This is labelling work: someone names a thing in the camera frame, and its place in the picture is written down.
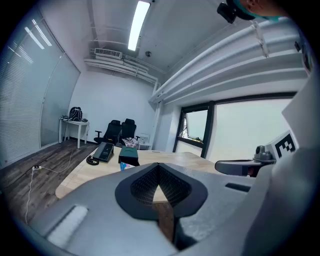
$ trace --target ceiling light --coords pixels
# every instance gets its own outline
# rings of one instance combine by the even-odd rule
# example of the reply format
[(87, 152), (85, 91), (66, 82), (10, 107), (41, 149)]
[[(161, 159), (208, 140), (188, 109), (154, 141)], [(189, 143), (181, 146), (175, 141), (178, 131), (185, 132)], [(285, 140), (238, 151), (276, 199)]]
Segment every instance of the ceiling light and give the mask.
[(131, 31), (130, 31), (130, 38), (129, 38), (129, 45), (128, 45), (129, 50), (132, 50), (132, 51), (136, 50), (141, 27), (144, 23), (149, 7), (150, 7), (150, 3), (142, 2), (142, 1), (139, 1), (136, 6), (133, 21), (132, 21)]
[(43, 50), (44, 46), (38, 41), (35, 35), (30, 31), (30, 29), (28, 27), (25, 27), (24, 29), (29, 34), (29, 36), (33, 39), (33, 41), (35, 41), (35, 43)]

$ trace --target window frame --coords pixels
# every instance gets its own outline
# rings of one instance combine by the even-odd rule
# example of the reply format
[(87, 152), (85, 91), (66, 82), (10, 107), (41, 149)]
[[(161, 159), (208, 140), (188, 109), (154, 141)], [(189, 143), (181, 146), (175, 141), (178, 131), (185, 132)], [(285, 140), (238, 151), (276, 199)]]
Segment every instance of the window frame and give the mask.
[[(220, 99), (216, 101), (209, 101), (202, 104), (197, 105), (191, 105), (181, 108), (180, 112), (180, 118), (179, 118), (179, 124), (178, 129), (175, 136), (175, 142), (172, 152), (176, 152), (178, 141), (184, 142), (193, 146), (196, 146), (198, 148), (201, 148), (201, 157), (206, 158), (209, 144), (211, 140), (211, 135), (213, 132), (213, 124), (214, 124), (214, 109), (215, 105), (220, 104), (228, 104), (228, 103), (239, 103), (239, 102), (249, 102), (249, 101), (261, 101), (261, 100), (283, 100), (283, 99), (292, 99), (296, 95), (296, 91), (290, 91), (290, 92), (275, 92), (275, 93), (265, 93), (265, 94), (254, 94), (254, 95), (247, 95), (247, 96), (241, 96), (241, 97), (233, 97), (233, 98), (226, 98), (226, 99)], [(184, 119), (186, 116), (186, 113), (190, 112), (197, 112), (197, 111), (203, 111), (208, 110), (207, 117), (206, 117), (206, 124), (205, 124), (205, 130), (204, 130), (204, 136), (203, 136), (203, 143), (194, 141), (187, 138), (182, 138), (179, 136), (183, 132), (184, 128)]]
[[(190, 145), (193, 145), (193, 146), (196, 146), (196, 147), (202, 149), (201, 150), (201, 157), (206, 158), (207, 152), (209, 149), (209, 143), (210, 143), (210, 138), (211, 138), (211, 134), (212, 134), (213, 124), (214, 124), (214, 105), (215, 104), (213, 101), (209, 101), (206, 103), (192, 105), (192, 106), (186, 106), (186, 107), (181, 108), (179, 125), (178, 125), (178, 129), (177, 129), (176, 136), (175, 136), (173, 152), (176, 152), (177, 146), (178, 146), (178, 141), (181, 141), (181, 142), (184, 142), (184, 143), (187, 143), (187, 144), (190, 144)], [(206, 116), (206, 123), (205, 123), (205, 129), (204, 129), (202, 143), (195, 141), (195, 140), (192, 140), (192, 139), (180, 137), (179, 135), (183, 132), (184, 120), (185, 120), (186, 114), (191, 113), (191, 112), (204, 111), (204, 110), (207, 110), (207, 116)]]

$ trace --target air vent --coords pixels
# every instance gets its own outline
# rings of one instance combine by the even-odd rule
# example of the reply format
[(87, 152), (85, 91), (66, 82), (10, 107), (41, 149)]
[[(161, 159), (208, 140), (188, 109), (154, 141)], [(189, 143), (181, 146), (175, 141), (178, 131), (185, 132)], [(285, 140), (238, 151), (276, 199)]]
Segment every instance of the air vent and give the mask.
[(117, 59), (117, 60), (122, 59), (122, 52), (120, 52), (120, 51), (95, 48), (94, 53), (98, 56), (104, 56), (104, 57), (113, 58), (113, 59)]

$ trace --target fluorescent light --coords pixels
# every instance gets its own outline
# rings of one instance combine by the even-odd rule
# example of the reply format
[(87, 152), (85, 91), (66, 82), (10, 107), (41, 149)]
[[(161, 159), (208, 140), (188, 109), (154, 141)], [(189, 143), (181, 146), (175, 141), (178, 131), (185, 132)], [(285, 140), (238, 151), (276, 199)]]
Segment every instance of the fluorescent light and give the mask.
[(24, 29), (29, 34), (29, 36), (33, 39), (33, 41), (35, 41), (35, 43), (43, 50), (44, 46), (38, 41), (35, 35), (30, 31), (30, 29), (28, 27), (25, 27)]
[(40, 36), (42, 37), (42, 39), (46, 42), (46, 44), (48, 46), (52, 46), (52, 44), (49, 42), (49, 40), (47, 39), (47, 37), (45, 36), (45, 34), (42, 32), (42, 30), (40, 29), (40, 27), (37, 25), (36, 21), (33, 19), (32, 20), (33, 24), (35, 25), (36, 29), (39, 31)]
[(136, 6), (133, 21), (132, 21), (131, 31), (130, 31), (130, 38), (129, 38), (129, 44), (128, 44), (129, 50), (132, 50), (132, 51), (136, 50), (141, 27), (144, 23), (149, 7), (150, 7), (150, 3), (142, 2), (142, 1), (139, 1)]

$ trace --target wooden floor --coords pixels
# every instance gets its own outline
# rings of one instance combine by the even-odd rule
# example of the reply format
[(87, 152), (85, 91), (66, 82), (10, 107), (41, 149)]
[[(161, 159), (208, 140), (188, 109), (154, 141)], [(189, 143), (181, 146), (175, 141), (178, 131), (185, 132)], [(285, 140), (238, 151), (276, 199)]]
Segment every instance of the wooden floor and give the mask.
[[(33, 166), (39, 165), (59, 172), (68, 166), (72, 153), (70, 165), (65, 171), (55, 173), (41, 169), (34, 172), (28, 204), (28, 222), (59, 200), (55, 195), (57, 187), (96, 147), (94, 144), (81, 143), (80, 149), (77, 149), (76, 140), (67, 140), (25, 157), (1, 170), (0, 188), (11, 213), (25, 222)], [(172, 207), (169, 203), (155, 203), (152, 208), (159, 214), (160, 229), (172, 241), (174, 230)]]

